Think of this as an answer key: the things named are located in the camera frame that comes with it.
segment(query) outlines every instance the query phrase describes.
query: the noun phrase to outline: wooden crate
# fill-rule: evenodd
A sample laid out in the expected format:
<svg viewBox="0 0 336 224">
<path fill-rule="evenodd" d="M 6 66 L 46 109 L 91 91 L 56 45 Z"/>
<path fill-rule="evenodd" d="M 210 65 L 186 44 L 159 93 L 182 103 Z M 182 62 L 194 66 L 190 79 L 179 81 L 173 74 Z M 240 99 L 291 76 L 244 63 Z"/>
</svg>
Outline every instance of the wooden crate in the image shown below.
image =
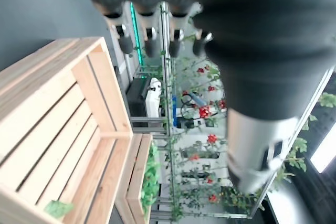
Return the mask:
<svg viewBox="0 0 336 224">
<path fill-rule="evenodd" d="M 55 40 L 0 72 L 0 223 L 108 223 L 132 135 L 103 38 Z M 51 200 L 74 209 L 57 220 Z"/>
<path fill-rule="evenodd" d="M 151 134 L 135 134 L 132 147 L 122 175 L 115 205 L 124 224 L 148 224 L 150 210 L 145 216 L 141 205 L 141 189 L 148 154 L 152 144 Z"/>
</svg>

